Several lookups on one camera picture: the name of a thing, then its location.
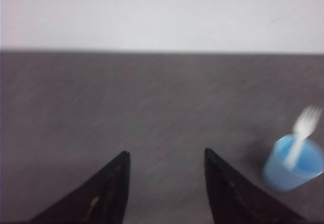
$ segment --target cup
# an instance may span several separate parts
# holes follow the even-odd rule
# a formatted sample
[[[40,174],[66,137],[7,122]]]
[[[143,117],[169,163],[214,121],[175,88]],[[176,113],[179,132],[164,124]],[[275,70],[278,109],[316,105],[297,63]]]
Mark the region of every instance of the cup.
[[[296,167],[289,170],[284,160],[295,141],[293,135],[279,139],[263,168],[263,179],[272,189],[280,192],[292,190],[319,176],[324,171],[324,155],[319,146],[306,139]]]

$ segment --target wall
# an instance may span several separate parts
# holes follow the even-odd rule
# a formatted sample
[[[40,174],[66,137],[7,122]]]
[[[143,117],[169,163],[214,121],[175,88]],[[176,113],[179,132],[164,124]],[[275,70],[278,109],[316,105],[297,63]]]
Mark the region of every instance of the wall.
[[[324,53],[324,0],[2,0],[2,48]]]

